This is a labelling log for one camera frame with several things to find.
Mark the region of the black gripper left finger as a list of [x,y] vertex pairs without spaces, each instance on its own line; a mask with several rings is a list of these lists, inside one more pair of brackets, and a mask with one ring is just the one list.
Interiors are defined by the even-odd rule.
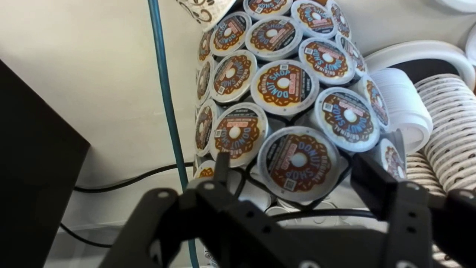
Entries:
[[214,177],[177,194],[146,192],[100,268],[170,268],[185,241],[201,240],[222,268],[272,268],[278,258],[275,224],[250,201],[226,189],[229,158],[222,155]]

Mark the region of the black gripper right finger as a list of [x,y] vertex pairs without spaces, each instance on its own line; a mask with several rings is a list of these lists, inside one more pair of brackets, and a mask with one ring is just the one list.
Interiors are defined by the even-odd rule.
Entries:
[[397,182],[370,155],[351,158],[351,185],[370,213],[388,224],[381,246],[384,268],[431,268],[431,213],[428,192]]

